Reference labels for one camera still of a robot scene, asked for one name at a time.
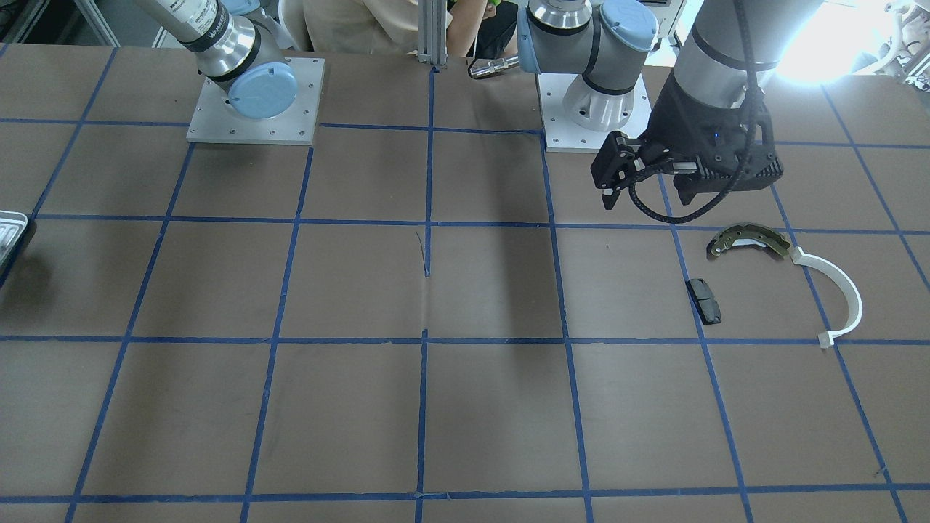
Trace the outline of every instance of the bright light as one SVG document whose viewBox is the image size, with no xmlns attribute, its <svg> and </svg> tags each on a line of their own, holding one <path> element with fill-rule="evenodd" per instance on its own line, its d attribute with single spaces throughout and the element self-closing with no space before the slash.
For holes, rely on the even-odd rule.
<svg viewBox="0 0 930 523">
<path fill-rule="evenodd" d="M 823 4 L 791 43 L 777 73 L 803 83 L 850 74 L 860 52 L 877 53 L 890 27 L 884 1 L 863 0 L 856 7 Z"/>
</svg>

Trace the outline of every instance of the cable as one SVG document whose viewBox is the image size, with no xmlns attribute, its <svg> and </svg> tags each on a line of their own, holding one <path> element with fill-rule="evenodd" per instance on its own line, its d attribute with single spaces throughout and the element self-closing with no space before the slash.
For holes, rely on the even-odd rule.
<svg viewBox="0 0 930 523">
<path fill-rule="evenodd" d="M 652 173 L 649 174 L 637 174 L 636 179 L 630 184 L 630 200 L 640 209 L 643 214 L 652 218 L 656 221 L 663 221 L 665 223 L 688 223 L 689 221 L 696 220 L 701 216 L 707 214 L 709 210 L 717 207 L 717 204 L 722 202 L 728 194 L 730 194 L 733 189 L 737 186 L 743 175 L 743 171 L 746 170 L 746 164 L 749 162 L 750 151 L 752 144 L 755 142 L 755 131 L 756 131 L 756 115 L 758 109 L 758 91 L 759 91 L 759 80 L 756 78 L 756 69 L 755 69 L 755 55 L 752 52 L 752 41 L 750 40 L 750 27 L 749 21 L 746 18 L 746 8 L 743 6 L 743 0 L 733 0 L 733 7 L 737 11 L 737 25 L 739 26 L 739 37 L 742 40 L 743 44 L 743 55 L 746 59 L 746 77 L 749 83 L 749 87 L 746 90 L 746 99 L 744 103 L 750 105 L 749 114 L 747 116 L 746 123 L 746 142 L 743 145 L 742 154 L 739 157 L 737 162 L 737 170 L 733 173 L 733 177 L 730 179 L 730 182 L 724 187 L 724 189 L 717 194 L 710 202 L 704 205 L 704 207 L 699 208 L 698 210 L 692 212 L 687 216 L 681 218 L 676 218 L 673 216 L 666 216 L 664 214 L 659 214 L 649 208 L 642 200 L 639 199 L 639 196 L 636 194 L 636 183 L 639 181 L 645 180 L 649 176 L 652 176 Z"/>
</svg>

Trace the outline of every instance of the blue joint cap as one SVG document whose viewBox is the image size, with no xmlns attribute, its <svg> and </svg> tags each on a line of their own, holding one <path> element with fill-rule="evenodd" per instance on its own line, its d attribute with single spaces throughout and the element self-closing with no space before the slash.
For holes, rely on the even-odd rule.
<svg viewBox="0 0 930 523">
<path fill-rule="evenodd" d="M 231 15 L 245 15 L 261 7 L 259 0 L 222 0 Z"/>
<path fill-rule="evenodd" d="M 658 21 L 649 7 L 636 0 L 606 0 L 601 5 L 601 18 L 620 42 L 643 53 L 652 50 Z"/>
<path fill-rule="evenodd" d="M 524 8 L 517 11 L 517 54 L 520 56 L 520 69 L 532 74 L 541 73 L 533 47 L 533 34 L 529 30 L 528 13 Z"/>
<path fill-rule="evenodd" d="M 297 97 L 297 78 L 286 63 L 262 63 L 239 76 L 229 91 L 230 105 L 246 118 L 261 120 L 283 113 Z"/>
</svg>

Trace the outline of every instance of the black pants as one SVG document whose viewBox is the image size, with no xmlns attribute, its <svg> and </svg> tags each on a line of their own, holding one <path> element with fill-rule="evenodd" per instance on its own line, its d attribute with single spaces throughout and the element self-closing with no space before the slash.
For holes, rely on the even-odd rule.
<svg viewBox="0 0 930 523">
<path fill-rule="evenodd" d="M 451 9 L 453 2 L 447 0 L 446 5 Z M 493 60 L 500 56 L 517 29 L 518 8 L 516 4 L 501 2 L 498 14 L 481 22 L 481 28 L 478 30 L 478 58 Z M 468 52 L 470 58 L 472 52 L 473 49 Z"/>
</svg>

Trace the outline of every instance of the mounting plate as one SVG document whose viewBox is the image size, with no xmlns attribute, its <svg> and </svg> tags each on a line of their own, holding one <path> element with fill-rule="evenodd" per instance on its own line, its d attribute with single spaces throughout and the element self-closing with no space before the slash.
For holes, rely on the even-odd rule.
<svg viewBox="0 0 930 523">
<path fill-rule="evenodd" d="M 542 106 L 542 122 L 546 128 L 546 149 L 564 153 L 590 153 L 600 151 L 604 144 L 606 131 L 595 131 L 584 128 L 565 114 L 562 108 L 562 99 L 568 86 L 577 74 L 540 74 L 539 100 Z M 636 138 L 643 134 L 649 124 L 649 115 L 652 106 L 645 94 L 645 83 L 640 76 L 633 88 L 634 102 L 632 114 L 627 124 L 620 130 L 627 136 Z"/>
<path fill-rule="evenodd" d="M 286 111 L 266 120 L 246 118 L 226 103 L 226 92 L 207 79 L 193 110 L 187 141 L 313 145 L 326 61 L 289 58 L 287 62 L 294 69 L 299 90 Z"/>
</svg>

